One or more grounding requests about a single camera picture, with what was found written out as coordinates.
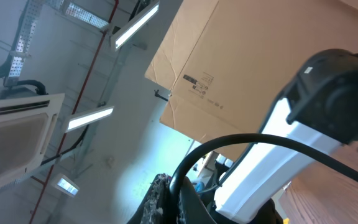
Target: air conditioner vent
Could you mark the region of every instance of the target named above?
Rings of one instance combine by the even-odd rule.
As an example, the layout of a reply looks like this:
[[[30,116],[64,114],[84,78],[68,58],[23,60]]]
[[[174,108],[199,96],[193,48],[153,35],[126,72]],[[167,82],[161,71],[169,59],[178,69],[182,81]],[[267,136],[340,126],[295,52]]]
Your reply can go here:
[[[36,102],[36,103],[26,103],[22,105],[0,107],[0,115],[17,113],[27,110],[34,110],[38,108],[46,108],[48,107],[48,105],[49,105],[49,100]]]

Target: red pipe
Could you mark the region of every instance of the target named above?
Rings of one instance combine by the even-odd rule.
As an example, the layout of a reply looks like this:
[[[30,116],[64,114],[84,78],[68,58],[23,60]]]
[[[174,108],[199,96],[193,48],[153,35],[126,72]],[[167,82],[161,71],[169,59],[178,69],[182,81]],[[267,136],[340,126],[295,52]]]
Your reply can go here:
[[[45,183],[42,180],[40,180],[40,179],[38,179],[38,178],[36,178],[34,176],[31,176],[31,178],[34,179],[35,181],[37,181],[38,183],[40,183],[42,185],[45,185]]]
[[[111,12],[111,15],[110,15],[110,18],[109,18],[109,21],[108,21],[109,23],[111,23],[112,17],[114,16],[114,13],[116,13],[116,10],[117,10],[117,7],[118,7],[119,0],[115,0],[115,1],[116,1],[116,3],[115,3],[115,5],[114,5],[114,8],[112,9],[112,12]],[[91,75],[91,72],[92,72],[92,69],[93,69],[93,65],[94,65],[94,63],[95,63],[95,61],[96,61],[96,58],[97,58],[98,55],[99,55],[99,51],[100,51],[100,48],[102,47],[104,38],[106,37],[106,34],[107,34],[107,32],[106,32],[106,31],[103,31],[102,38],[100,39],[100,42],[99,42],[99,45],[98,45],[98,49],[96,50],[96,53],[95,53],[94,56],[93,56],[91,66],[89,67],[88,73],[86,74],[84,83],[82,84],[82,88],[81,88],[80,94],[78,95],[77,101],[75,102],[75,106],[74,106],[74,108],[73,108],[73,112],[72,112],[71,114],[75,114],[75,111],[77,110],[78,104],[80,103],[80,99],[81,99],[81,97],[82,97],[82,94],[84,93],[85,86],[86,86],[86,84],[87,84],[87,82],[88,82],[88,79],[89,79],[89,77],[90,77],[90,75]],[[60,151],[62,150],[62,146],[63,146],[63,143],[64,143],[65,139],[66,139],[66,133],[63,135],[62,140],[60,141],[59,148],[57,149],[56,155],[58,155],[58,154],[60,153]],[[44,182],[44,186],[42,187],[42,190],[41,190],[40,197],[38,198],[38,201],[37,201],[37,203],[35,204],[34,211],[32,212],[32,215],[31,215],[31,219],[30,219],[29,224],[32,223],[32,220],[33,220],[34,217],[35,217],[35,213],[37,212],[38,206],[40,205],[40,202],[41,202],[41,199],[42,199],[42,195],[44,194],[45,189],[47,188],[50,175],[52,174],[52,171],[53,171],[53,167],[54,167],[54,166],[51,166],[50,169],[49,169],[47,178],[45,179],[45,182]]]

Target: ceiling light fixture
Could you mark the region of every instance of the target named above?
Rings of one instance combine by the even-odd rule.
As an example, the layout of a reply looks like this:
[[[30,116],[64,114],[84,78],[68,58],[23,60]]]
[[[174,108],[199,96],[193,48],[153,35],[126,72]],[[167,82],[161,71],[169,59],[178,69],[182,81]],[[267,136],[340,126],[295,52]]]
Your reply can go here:
[[[110,116],[114,107],[113,106],[103,106],[96,108],[95,110],[85,111],[78,114],[73,114],[67,118],[65,127],[65,132],[69,132],[90,124],[92,122],[103,119],[107,116]]]
[[[160,2],[155,1],[150,3],[131,21],[129,21],[123,28],[116,32],[111,37],[111,42],[114,43],[114,50],[118,50],[130,37],[132,37],[147,21],[149,21],[160,7]]]
[[[51,185],[71,197],[74,197],[80,189],[76,184],[74,184],[74,182],[63,174],[58,174],[51,182]]]

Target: wooden surface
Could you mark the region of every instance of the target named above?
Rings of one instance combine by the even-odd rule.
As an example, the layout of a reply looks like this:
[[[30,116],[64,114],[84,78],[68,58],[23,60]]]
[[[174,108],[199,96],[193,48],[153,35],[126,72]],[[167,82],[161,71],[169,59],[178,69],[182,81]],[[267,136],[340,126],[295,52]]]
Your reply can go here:
[[[358,171],[358,142],[333,157]],[[358,223],[358,183],[315,162],[295,177],[280,198],[291,224]]]

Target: ceiling air conditioner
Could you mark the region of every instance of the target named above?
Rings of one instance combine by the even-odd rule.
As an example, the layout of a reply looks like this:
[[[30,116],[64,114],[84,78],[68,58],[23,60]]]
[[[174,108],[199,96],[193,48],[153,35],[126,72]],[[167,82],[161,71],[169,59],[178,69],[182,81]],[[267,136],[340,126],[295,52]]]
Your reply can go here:
[[[0,92],[0,187],[41,164],[64,99],[24,87],[9,91]]]

